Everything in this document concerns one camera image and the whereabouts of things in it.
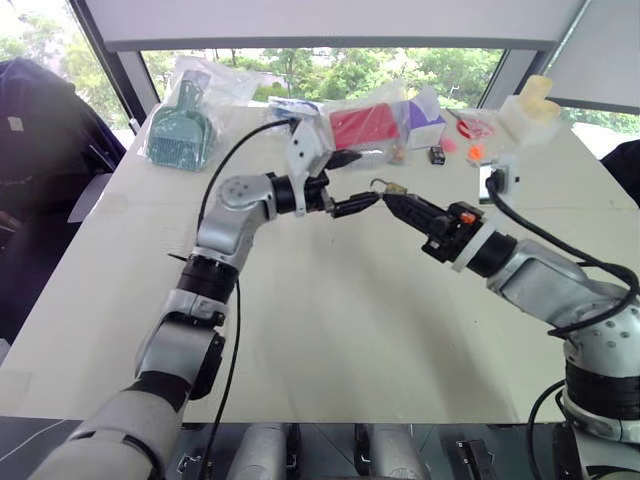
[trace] black cable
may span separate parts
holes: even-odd
[[[209,457],[211,455],[211,447],[213,446],[213,441],[216,438],[216,433],[218,433],[218,428],[220,427],[220,420],[222,419],[222,413],[224,412],[224,407],[227,404],[227,399],[229,398],[229,391],[231,390],[231,382],[233,381],[233,372],[236,369],[236,359],[238,358],[238,347],[240,346],[240,280],[236,280],[236,338],[233,342],[233,354],[231,355],[231,365],[229,366],[229,375],[227,376],[227,383],[224,386],[224,393],[222,394],[222,399],[220,400],[220,406],[218,407],[218,413],[216,414],[216,418],[213,422],[213,427],[211,428],[211,434],[209,435],[209,440],[207,440],[207,446],[202,454],[202,463],[200,468],[200,478],[199,480],[205,480],[206,472],[208,470]]]
[[[533,426],[536,422],[536,416],[538,415],[538,410],[540,410],[542,403],[549,395],[563,385],[564,380],[560,380],[542,392],[542,394],[540,394],[536,399],[533,407],[531,407],[531,412],[529,413],[529,420],[527,421],[527,459],[529,460],[529,467],[531,468],[531,473],[533,473],[533,478],[535,478],[535,480],[542,480],[542,475],[540,475],[540,469],[538,468],[535,453],[533,451]]]
[[[562,404],[562,390],[560,390],[559,392],[556,393],[556,396],[554,397],[554,400],[556,401],[556,405],[558,406],[558,410],[560,410],[562,412],[562,415],[564,415],[564,405]]]
[[[568,243],[563,242],[562,240],[553,236],[543,228],[539,227],[538,225],[530,222],[526,218],[519,215],[515,210],[513,210],[509,205],[507,205],[505,201],[502,200],[502,198],[500,198],[500,195],[498,195],[497,188],[496,188],[495,172],[487,179],[486,187],[487,187],[487,190],[489,191],[489,197],[491,198],[491,201],[495,204],[498,210],[500,210],[502,213],[504,213],[507,217],[509,217],[514,222],[516,222],[518,225],[526,228],[532,233],[535,233],[539,237],[543,238],[544,240],[551,243],[552,245],[555,245],[561,250],[564,250],[570,255],[573,255],[574,257],[577,257],[583,260],[583,262],[580,262],[578,265],[584,266],[584,267],[598,267],[601,270],[604,270],[605,272],[610,273],[611,275],[619,278],[629,286],[629,290],[627,291],[625,296],[622,297],[622,299],[616,305],[611,307],[609,310],[602,312],[598,315],[595,315],[587,320],[582,320],[580,322],[567,325],[566,327],[558,327],[553,330],[550,330],[548,332],[549,335],[554,337],[559,337],[559,338],[565,338],[566,335],[570,332],[574,332],[582,328],[590,327],[604,320],[607,320],[608,318],[611,318],[614,315],[617,315],[618,313],[622,312],[625,308],[627,308],[629,305],[631,305],[635,301],[638,294],[640,294],[640,283],[638,282],[638,277],[632,270],[622,265],[605,263],[601,260],[598,260],[597,258],[592,257],[591,255],[581,250],[578,250],[575,247],[572,247]]]
[[[180,260],[181,262],[187,262],[187,257],[183,257],[182,255],[176,255],[175,253],[167,253],[167,255],[171,258],[175,258],[176,260]]]
[[[265,123],[264,125],[261,125],[258,128],[255,128],[255,129],[251,130],[244,137],[242,137],[238,141],[238,143],[236,143],[233,146],[233,148],[231,150],[229,150],[229,153],[227,153],[227,155],[224,157],[224,159],[222,160],[220,165],[218,165],[218,168],[216,168],[216,171],[214,172],[213,176],[211,177],[211,180],[209,180],[209,184],[207,185],[207,189],[205,190],[204,195],[202,197],[202,202],[200,204],[200,213],[198,213],[198,228],[200,228],[200,225],[202,224],[202,220],[204,219],[204,211],[207,208],[207,200],[209,200],[209,195],[211,194],[211,189],[213,188],[213,184],[216,183],[216,180],[220,176],[220,173],[222,172],[222,169],[229,162],[229,160],[231,159],[233,154],[236,153],[236,151],[247,140],[249,140],[254,135],[256,135],[256,134],[258,134],[258,133],[260,133],[260,132],[262,132],[264,130],[268,130],[270,128],[279,127],[280,125],[291,125],[291,124],[293,124],[295,122],[296,122],[296,120],[294,120],[294,119],[287,119],[287,120],[278,120],[276,122]]]
[[[258,128],[251,130],[244,137],[242,137],[238,141],[238,143],[236,143],[233,146],[231,150],[229,150],[229,153],[227,153],[224,159],[222,159],[222,162],[220,162],[220,165],[218,165],[218,168],[216,168],[216,171],[213,173],[211,180],[209,180],[209,183],[207,184],[207,188],[204,192],[204,195],[202,196],[202,202],[200,203],[200,211],[198,213],[198,229],[200,228],[200,225],[202,224],[202,220],[204,219],[204,212],[207,208],[207,201],[209,200],[209,195],[211,194],[213,185],[216,183],[216,180],[220,176],[220,173],[222,173],[222,169],[227,165],[227,163],[229,162],[233,154],[236,153],[236,151],[254,135],[264,130],[268,130],[270,128],[278,127],[280,125],[291,125],[295,122],[296,120],[294,119],[287,119],[287,120],[278,120],[276,122],[265,123],[264,125],[261,125]],[[236,319],[237,319],[236,320],[236,338],[233,344],[233,354],[231,355],[231,365],[229,366],[229,375],[227,376],[227,383],[224,387],[224,393],[222,394],[222,399],[220,400],[220,406],[218,407],[218,412],[216,413],[216,418],[213,422],[213,427],[211,428],[211,434],[209,435],[209,439],[207,440],[205,451],[202,455],[202,463],[200,468],[199,480],[204,480],[206,478],[206,472],[209,468],[208,463],[209,463],[209,457],[211,455],[211,447],[213,446],[213,441],[215,440],[216,433],[218,433],[218,428],[220,427],[220,420],[222,419],[224,407],[226,406],[227,399],[229,398],[229,391],[231,390],[231,382],[233,381],[233,373],[236,368],[236,359],[238,357],[238,347],[240,345],[240,321],[241,321],[240,280],[236,280],[236,301],[237,301],[237,310],[238,310],[236,314]]]

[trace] table surface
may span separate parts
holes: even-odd
[[[228,122],[228,145],[266,118],[259,108],[234,112],[241,121]],[[402,166],[331,172],[330,193],[346,198],[383,177],[442,206],[477,205],[478,170],[464,160],[468,141],[445,117],[445,135],[458,143],[445,166],[417,151]],[[182,268],[166,254],[190,252],[213,168],[152,165],[137,153],[146,128],[0,368],[0,414],[84,418],[132,382],[138,347]],[[261,134],[224,176],[283,173],[285,144],[285,135]],[[488,149],[515,147],[497,128]],[[607,261],[640,266],[637,207],[567,127],[519,155],[522,214]],[[512,224],[505,229],[526,236]],[[526,421],[538,394],[564,375],[561,342],[481,278],[424,255],[424,241],[382,204],[339,220],[287,215],[262,227],[241,275],[242,339],[224,421]],[[186,421],[215,416],[229,357]],[[540,419],[559,414],[549,406]]]

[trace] pink object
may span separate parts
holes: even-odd
[[[337,150],[400,137],[391,107],[386,103],[334,112],[329,115],[329,122]]]
[[[442,150],[447,153],[455,152],[458,149],[458,144],[449,137],[442,137],[442,139],[440,139],[440,146]]]

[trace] orange component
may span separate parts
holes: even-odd
[[[469,160],[472,160],[474,162],[479,162],[485,157],[485,155],[485,148],[481,143],[478,145],[471,145],[471,147],[469,147],[469,152],[467,152],[467,157],[469,157]]]
[[[473,222],[476,221],[476,216],[473,213],[462,212],[460,214],[460,221],[462,223],[466,223],[467,225],[471,225]]]

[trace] plastic bag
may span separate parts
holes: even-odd
[[[409,105],[403,81],[396,80],[355,100],[331,101],[321,108],[336,150],[361,152],[354,166],[399,162],[409,135]]]
[[[270,95],[267,98],[267,108],[264,110],[262,123],[270,123],[287,119],[317,119],[320,116],[321,108],[321,103],[312,102],[311,100],[304,100],[301,98],[283,98]],[[285,135],[288,137],[291,134],[291,129],[288,125],[282,125],[280,127],[271,128],[264,134]]]
[[[201,170],[227,147],[225,132],[243,121],[242,110],[258,87],[250,72],[178,57],[167,94],[155,110],[143,154],[154,164]]]

